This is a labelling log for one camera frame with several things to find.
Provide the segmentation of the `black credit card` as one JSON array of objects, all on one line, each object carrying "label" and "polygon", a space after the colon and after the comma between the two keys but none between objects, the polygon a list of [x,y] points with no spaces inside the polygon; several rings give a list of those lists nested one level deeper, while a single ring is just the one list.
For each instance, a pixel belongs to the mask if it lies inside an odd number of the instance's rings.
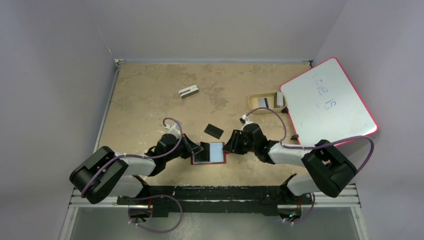
[{"label": "black credit card", "polygon": [[204,133],[206,133],[206,134],[214,137],[215,139],[219,140],[221,138],[221,136],[223,135],[224,130],[209,123],[206,126]]},{"label": "black credit card", "polygon": [[206,164],[210,162],[210,144],[206,142],[200,142],[199,146],[201,151],[193,156],[194,164]]}]

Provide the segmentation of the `red card holder wallet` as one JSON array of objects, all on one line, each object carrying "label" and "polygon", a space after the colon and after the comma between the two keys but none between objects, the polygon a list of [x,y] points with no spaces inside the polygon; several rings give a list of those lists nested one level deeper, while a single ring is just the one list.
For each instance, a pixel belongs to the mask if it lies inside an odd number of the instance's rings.
[{"label": "red card holder wallet", "polygon": [[191,156],[191,165],[208,165],[208,164],[225,164],[227,162],[226,152],[223,151],[224,142],[207,142],[210,144],[210,162],[203,164],[194,164],[193,156]]}]

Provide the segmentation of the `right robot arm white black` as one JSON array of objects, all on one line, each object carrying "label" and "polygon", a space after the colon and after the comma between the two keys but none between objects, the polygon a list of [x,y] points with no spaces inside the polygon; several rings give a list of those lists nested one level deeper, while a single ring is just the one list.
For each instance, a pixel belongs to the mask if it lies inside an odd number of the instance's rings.
[{"label": "right robot arm white black", "polygon": [[294,173],[281,185],[280,196],[288,204],[303,194],[314,192],[336,198],[358,173],[355,165],[327,140],[322,139],[313,147],[282,145],[277,140],[267,139],[256,123],[233,130],[222,150],[237,155],[251,152],[261,162],[271,165],[304,167],[306,173]]}]

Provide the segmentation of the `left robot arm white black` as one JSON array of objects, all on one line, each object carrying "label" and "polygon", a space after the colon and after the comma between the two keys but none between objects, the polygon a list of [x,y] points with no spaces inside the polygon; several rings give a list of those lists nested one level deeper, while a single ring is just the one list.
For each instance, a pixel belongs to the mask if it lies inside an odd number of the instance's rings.
[{"label": "left robot arm white black", "polygon": [[69,181],[80,196],[97,204],[109,196],[130,197],[138,205],[149,199],[147,184],[140,176],[153,177],[171,160],[187,159],[204,152],[203,143],[194,143],[186,134],[176,137],[166,133],[144,155],[116,153],[102,146],[74,169]]}]

